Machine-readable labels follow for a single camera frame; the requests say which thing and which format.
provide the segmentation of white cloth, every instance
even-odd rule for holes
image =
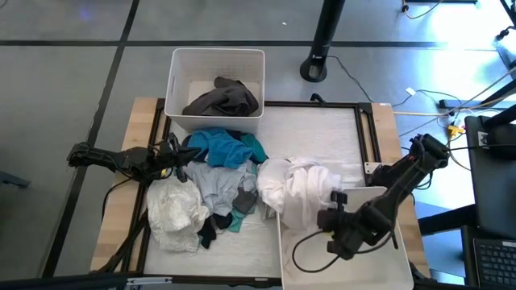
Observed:
[[[268,159],[258,171],[256,187],[262,200],[281,215],[292,230],[317,228],[317,212],[330,206],[341,176],[314,159]]]
[[[175,175],[154,180],[147,192],[147,207],[152,235],[160,249],[197,250],[197,232],[210,213],[201,205],[201,193],[191,180],[182,183]]]

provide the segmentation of teal cloth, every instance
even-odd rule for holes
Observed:
[[[248,214],[255,213],[255,207],[256,205],[252,206]],[[231,215],[233,216],[233,221],[231,222],[227,230],[229,230],[232,233],[238,233],[240,232],[240,227],[242,227],[243,218],[246,217],[246,214],[243,214],[240,211],[233,209],[231,211]]]
[[[267,155],[265,154],[264,148],[261,146],[260,141],[258,141],[253,134],[245,134],[240,140],[246,147],[252,149],[251,160],[255,163],[262,164],[267,159]]]
[[[253,147],[233,139],[226,130],[221,128],[194,131],[188,141],[188,147],[201,148],[201,152],[196,157],[207,150],[207,163],[211,167],[223,166],[232,169],[238,169],[241,164],[248,161],[254,152]]]

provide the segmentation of wooden table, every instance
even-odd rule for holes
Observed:
[[[146,147],[148,145],[149,132],[152,128],[158,102],[157,98],[150,97],[139,97],[135,99],[123,140],[122,150],[135,146]],[[371,108],[381,160],[383,163],[396,162],[402,157],[402,152],[397,136],[393,109],[390,104],[381,103],[373,103],[371,104]],[[165,124],[164,120],[165,116],[162,114],[156,134],[156,142],[161,139]],[[365,114],[362,114],[362,121],[366,150],[368,156],[371,156],[369,158],[372,158],[373,149],[370,137],[374,131],[370,130],[371,128],[369,128]],[[114,184],[124,179],[124,176],[117,174]],[[134,181],[129,181],[110,194],[97,240],[97,247],[91,263],[92,270],[99,269],[103,266],[117,251],[120,244],[127,236],[135,208],[137,189],[138,184]],[[408,197],[400,207],[398,211],[398,222],[402,230],[403,242],[405,243],[409,260],[414,263],[422,274],[430,276],[412,197]],[[129,271],[136,270],[140,243],[141,235],[133,248]]]

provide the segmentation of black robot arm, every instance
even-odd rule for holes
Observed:
[[[159,180],[164,169],[176,168],[177,178],[185,182],[181,167],[193,160],[200,149],[182,147],[173,133],[169,136],[169,142],[161,141],[157,145],[159,149],[133,147],[113,152],[91,147],[88,143],[78,143],[73,146],[67,160],[72,167],[98,165],[112,172],[119,171],[139,182]]]
[[[327,244],[328,252],[351,259],[360,253],[363,242],[375,246],[388,234],[394,238],[399,205],[426,175],[446,167],[449,156],[447,147],[428,134],[417,135],[410,141],[413,144],[407,156],[392,166],[378,167],[368,179],[370,186],[385,186],[384,194],[365,202],[354,213],[343,210],[347,200],[345,193],[331,194],[332,201],[338,204],[337,209],[318,212],[318,227],[334,233],[333,240]]]

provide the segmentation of gray floor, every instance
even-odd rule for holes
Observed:
[[[142,0],[129,39],[311,40],[321,5],[322,1],[309,0]],[[443,4],[417,20],[400,15],[400,5],[398,0],[348,0],[335,39],[447,41],[450,47],[332,48],[331,54],[341,58],[374,100],[400,102],[407,87],[471,97],[506,72],[490,47],[491,39],[509,24],[499,2]],[[128,0],[11,0],[0,9],[0,40],[117,40],[130,6]],[[413,5],[410,12],[416,15],[427,7]],[[164,97],[174,49],[125,49],[98,147],[120,148],[135,97]],[[259,49],[266,55],[267,100],[308,100],[316,92],[333,102],[366,101],[333,59],[328,60],[328,78],[311,84],[298,75],[310,48]],[[114,47],[0,47],[0,170],[32,180],[27,190],[0,186],[0,280],[38,275],[73,173],[66,167],[66,155],[88,133],[114,51]],[[397,110],[434,113],[435,102],[418,94]],[[398,115],[398,131],[427,119]],[[402,145],[425,132],[446,139],[433,122],[402,138]],[[467,156],[458,157],[467,161]],[[57,275],[89,270],[102,198],[112,177],[105,169],[89,169]],[[471,204],[471,187],[454,190],[447,186],[450,180],[471,182],[468,172],[451,163],[436,172],[431,189],[415,193],[417,200],[446,209]]]

